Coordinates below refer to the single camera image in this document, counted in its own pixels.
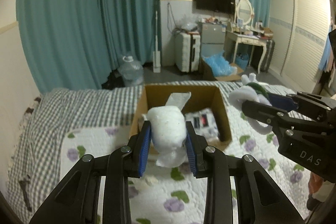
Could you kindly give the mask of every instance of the cardboard box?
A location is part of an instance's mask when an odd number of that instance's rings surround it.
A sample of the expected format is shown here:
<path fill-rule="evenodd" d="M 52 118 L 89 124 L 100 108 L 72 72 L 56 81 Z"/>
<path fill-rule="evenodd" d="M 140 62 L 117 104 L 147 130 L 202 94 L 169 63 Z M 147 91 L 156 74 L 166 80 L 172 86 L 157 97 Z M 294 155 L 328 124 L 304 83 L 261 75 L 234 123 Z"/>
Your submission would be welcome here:
<path fill-rule="evenodd" d="M 152 107 L 164 106 L 171 93 L 191 92 L 191 98 L 182 109 L 182 113 L 197 112 L 204 108 L 211 108 L 219 131 L 219 141 L 208 142 L 209 145 L 224 150 L 232 141 L 229 120 L 227 118 L 221 91 L 216 86 L 197 85 L 146 85 L 142 90 L 133 117 L 130 136 L 138 134 L 138 120 Z M 157 154 L 151 145 L 151 154 Z"/>
<path fill-rule="evenodd" d="M 264 28 L 264 36 L 269 37 L 269 38 L 273 38 L 272 30 L 270 28 Z"/>
<path fill-rule="evenodd" d="M 221 77 L 215 77 L 213 76 L 211 67 L 202 59 L 202 68 L 203 68 L 203 80 L 207 81 L 225 81 L 225 82 L 231 82 L 231 81 L 239 81 L 241 79 L 240 73 L 244 72 L 238 65 L 235 63 L 231 63 L 231 66 L 237 67 L 237 74 L 236 75 L 229 75 L 229 76 L 221 76 Z"/>

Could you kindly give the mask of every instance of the bed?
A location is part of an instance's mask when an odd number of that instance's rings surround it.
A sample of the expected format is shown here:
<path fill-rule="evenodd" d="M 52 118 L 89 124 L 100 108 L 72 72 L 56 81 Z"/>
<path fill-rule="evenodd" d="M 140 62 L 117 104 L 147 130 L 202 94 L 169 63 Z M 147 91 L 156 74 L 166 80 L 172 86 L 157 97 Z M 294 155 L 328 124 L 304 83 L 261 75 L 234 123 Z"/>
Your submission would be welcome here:
<path fill-rule="evenodd" d="M 184 81 L 173 85 L 216 85 L 220 88 L 232 131 L 232 143 L 225 150 L 228 155 L 253 155 L 278 183 L 302 217 L 308 215 L 306 200 L 310 172 L 277 152 L 277 140 L 271 133 L 259 135 L 244 121 L 241 113 L 228 105 L 228 94 L 241 86 L 239 82 Z M 280 85 L 267 85 L 266 90 L 277 94 L 293 93 Z M 9 170 L 8 202 L 19 218 L 28 223 L 34 212 L 74 165 L 69 157 L 71 147 L 86 146 L 85 153 L 95 157 L 111 152 L 122 145 L 104 138 L 113 132 L 124 132 L 131 125 L 142 86 L 109 90 L 55 89 L 41 98 L 38 107 L 27 122 L 13 156 Z M 294 117 L 305 118 L 297 113 Z M 174 170 L 158 168 L 149 162 L 146 174 L 154 175 L 157 182 L 139 191 L 129 186 L 132 220 L 134 223 L 202 223 L 205 208 L 206 180 L 196 180 L 187 166 Z M 18 183 L 27 178 L 27 195 L 31 212 L 27 209 Z M 232 183 L 234 222 L 237 223 L 234 184 Z"/>

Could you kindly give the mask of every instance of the wardrobe door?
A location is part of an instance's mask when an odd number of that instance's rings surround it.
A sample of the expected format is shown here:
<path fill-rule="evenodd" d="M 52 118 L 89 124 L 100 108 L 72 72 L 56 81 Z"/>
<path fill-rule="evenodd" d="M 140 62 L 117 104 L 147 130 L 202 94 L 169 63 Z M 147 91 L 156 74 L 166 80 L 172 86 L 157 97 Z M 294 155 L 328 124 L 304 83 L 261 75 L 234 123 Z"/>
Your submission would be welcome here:
<path fill-rule="evenodd" d="M 269 27 L 274 33 L 274 52 L 270 69 L 281 74 L 292 33 L 294 0 L 271 0 Z"/>
<path fill-rule="evenodd" d="M 283 78 L 295 89 L 312 92 L 330 25 L 329 0 L 295 0 L 293 34 Z"/>

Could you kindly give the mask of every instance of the wall-mounted tv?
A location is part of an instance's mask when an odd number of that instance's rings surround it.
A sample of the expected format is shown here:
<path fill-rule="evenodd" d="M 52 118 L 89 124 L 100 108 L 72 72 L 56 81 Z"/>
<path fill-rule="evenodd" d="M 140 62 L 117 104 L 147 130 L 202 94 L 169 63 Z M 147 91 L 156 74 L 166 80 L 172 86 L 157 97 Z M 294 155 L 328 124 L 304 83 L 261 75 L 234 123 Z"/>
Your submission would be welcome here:
<path fill-rule="evenodd" d="M 196 9 L 233 15 L 236 0 L 196 0 Z"/>

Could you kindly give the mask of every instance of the blue plastic bag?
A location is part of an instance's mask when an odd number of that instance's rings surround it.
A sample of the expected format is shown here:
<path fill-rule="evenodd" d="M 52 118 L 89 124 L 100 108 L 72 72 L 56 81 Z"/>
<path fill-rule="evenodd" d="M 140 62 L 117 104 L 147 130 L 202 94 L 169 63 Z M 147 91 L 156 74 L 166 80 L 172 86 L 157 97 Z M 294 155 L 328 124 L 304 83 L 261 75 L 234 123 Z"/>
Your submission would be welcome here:
<path fill-rule="evenodd" d="M 229 62 L 224 59 L 223 53 L 224 51 L 210 57 L 203 57 L 204 61 L 212 69 L 214 77 L 229 76 L 237 72 L 237 69 L 235 67 L 231 67 Z"/>

